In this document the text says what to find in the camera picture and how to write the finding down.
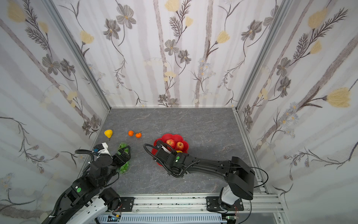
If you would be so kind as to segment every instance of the red bowl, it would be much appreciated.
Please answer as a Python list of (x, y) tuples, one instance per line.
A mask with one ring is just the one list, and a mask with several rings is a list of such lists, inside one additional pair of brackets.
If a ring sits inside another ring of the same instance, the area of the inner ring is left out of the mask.
[[(166, 141), (169, 140), (169, 139), (173, 139), (173, 140), (175, 141), (175, 144), (176, 144), (177, 142), (182, 142), (182, 143), (184, 144), (184, 148), (183, 148), (181, 151), (182, 151), (183, 153), (188, 153), (189, 144), (188, 144), (186, 141), (184, 141), (184, 139), (183, 139), (182, 136), (180, 136), (180, 135), (178, 135), (178, 134), (175, 134), (175, 135), (165, 134), (165, 135), (163, 135), (161, 138), (158, 138), (157, 140), (155, 140), (153, 145), (155, 146), (158, 140), (161, 140), (161, 141), (163, 141), (163, 142), (166, 142)], [(157, 151), (158, 151), (158, 150), (156, 150), (156, 149), (152, 149), (152, 154), (155, 155), (155, 154), (157, 153)]]

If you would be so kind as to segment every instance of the apple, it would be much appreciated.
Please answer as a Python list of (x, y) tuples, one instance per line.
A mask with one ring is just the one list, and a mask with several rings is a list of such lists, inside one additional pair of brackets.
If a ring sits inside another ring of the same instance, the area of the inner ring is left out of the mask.
[(177, 142), (175, 150), (183, 151), (183, 149), (184, 149), (184, 144), (182, 142)]
[(166, 143), (167, 143), (168, 145), (170, 145), (172, 148), (175, 147), (175, 141), (174, 141), (173, 139), (167, 140)]

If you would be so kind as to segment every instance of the gray marble surface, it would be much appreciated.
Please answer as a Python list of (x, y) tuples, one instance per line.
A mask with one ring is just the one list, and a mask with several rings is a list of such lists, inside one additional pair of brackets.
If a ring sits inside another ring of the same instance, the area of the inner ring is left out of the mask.
[[(103, 134), (108, 129), (113, 130), (110, 141)], [(141, 132), (142, 137), (128, 136), (129, 130)], [(120, 174), (113, 189), (119, 194), (209, 193), (220, 192), (227, 185), (201, 174), (168, 176), (143, 148), (144, 143), (153, 144), (166, 133), (183, 136), (193, 156), (215, 160), (237, 156), (251, 165), (231, 108), (112, 109), (96, 144), (106, 142), (111, 154), (120, 142), (131, 146), (129, 168)]]

